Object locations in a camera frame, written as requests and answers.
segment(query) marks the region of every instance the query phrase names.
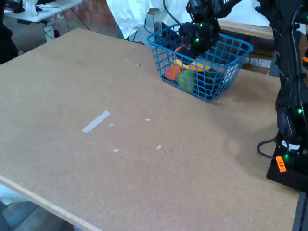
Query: blue plastic basket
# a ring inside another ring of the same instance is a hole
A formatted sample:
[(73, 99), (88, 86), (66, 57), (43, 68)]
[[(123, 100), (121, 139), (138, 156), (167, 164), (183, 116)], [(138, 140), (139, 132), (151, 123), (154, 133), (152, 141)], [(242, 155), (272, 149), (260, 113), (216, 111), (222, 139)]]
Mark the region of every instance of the blue plastic basket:
[[(210, 102), (231, 86), (253, 46), (220, 34), (216, 46), (194, 60), (175, 52), (184, 41), (177, 33), (178, 28), (178, 25), (167, 27), (147, 38), (160, 77), (163, 81)], [(190, 65), (185, 65), (187, 60), (191, 61)]]

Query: white cloth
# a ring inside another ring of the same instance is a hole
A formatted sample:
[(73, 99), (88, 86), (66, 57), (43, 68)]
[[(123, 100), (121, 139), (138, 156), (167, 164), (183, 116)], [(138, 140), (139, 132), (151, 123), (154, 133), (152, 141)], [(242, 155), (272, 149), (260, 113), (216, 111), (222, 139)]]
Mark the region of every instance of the white cloth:
[[(185, 10), (187, 2), (188, 0), (165, 0), (170, 13), (181, 23), (191, 21)], [(162, 21), (168, 26), (175, 24), (175, 21), (164, 10), (162, 0), (107, 0), (107, 4), (124, 38), (144, 25), (145, 17), (151, 8), (158, 9), (156, 21)], [(255, 11), (256, 6), (259, 6), (257, 0), (242, 0), (234, 6), (232, 12), (224, 20), (256, 26), (269, 26), (268, 20)], [(304, 25), (301, 25), (300, 31), (306, 32)]]

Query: desk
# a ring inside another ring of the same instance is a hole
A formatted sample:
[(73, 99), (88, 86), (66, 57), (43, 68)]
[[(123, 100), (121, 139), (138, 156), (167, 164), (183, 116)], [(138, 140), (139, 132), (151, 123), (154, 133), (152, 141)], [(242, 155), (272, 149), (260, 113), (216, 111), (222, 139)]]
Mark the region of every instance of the desk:
[(264, 39), (274, 39), (273, 30), (269, 26), (255, 26), (243, 23), (234, 23), (228, 20), (219, 19), (221, 29), (256, 36)]
[(61, 13), (67, 9), (78, 6), (82, 0), (58, 0), (46, 5), (38, 5), (43, 11), (37, 12), (36, 16), (30, 16), (26, 12), (14, 13), (9, 10), (4, 10), (4, 15), (10, 18), (22, 19), (33, 23), (38, 23), (42, 20), (46, 20), (47, 24), (44, 25), (44, 31), (46, 34), (46, 40), (49, 42), (54, 37), (53, 33), (53, 22), (50, 20), (50, 17)]
[(267, 180), (256, 152), (277, 131), (278, 78), (241, 70), (205, 103), (162, 82), (148, 47), (85, 30), (0, 72), (0, 183), (65, 220), (91, 231), (291, 230), (298, 192)]

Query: orange tag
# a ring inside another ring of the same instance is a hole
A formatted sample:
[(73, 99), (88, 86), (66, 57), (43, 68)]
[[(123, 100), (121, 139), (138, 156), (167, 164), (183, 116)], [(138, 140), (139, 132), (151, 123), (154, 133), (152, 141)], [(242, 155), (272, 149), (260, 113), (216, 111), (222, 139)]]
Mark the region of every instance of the orange tag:
[(284, 165), (284, 161), (283, 161), (283, 159), (282, 159), (282, 157), (280, 155), (276, 157), (276, 161), (277, 161), (277, 165), (278, 165), (279, 171), (280, 172), (286, 172), (287, 169), (286, 169), (286, 167)]

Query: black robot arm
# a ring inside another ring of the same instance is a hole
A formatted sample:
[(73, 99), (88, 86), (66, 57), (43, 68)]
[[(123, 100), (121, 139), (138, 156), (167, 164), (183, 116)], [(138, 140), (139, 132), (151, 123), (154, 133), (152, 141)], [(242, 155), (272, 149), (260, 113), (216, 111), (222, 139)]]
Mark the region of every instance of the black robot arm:
[[(180, 27), (180, 34), (190, 44), (186, 55), (196, 58), (207, 51), (219, 39), (218, 18), (226, 17), (241, 0), (189, 0), (186, 10), (192, 21)], [(281, 89), (275, 107), (277, 112), (277, 136), (261, 142), (258, 152), (271, 158), (267, 177), (279, 183), (308, 192), (308, 88), (303, 82), (298, 52), (298, 23), (307, 23), (307, 0), (259, 0), (259, 11), (269, 20), (273, 29), (277, 65)], [(261, 145), (276, 142), (273, 155), (260, 151)], [(280, 174), (276, 157), (285, 160), (288, 174)]]

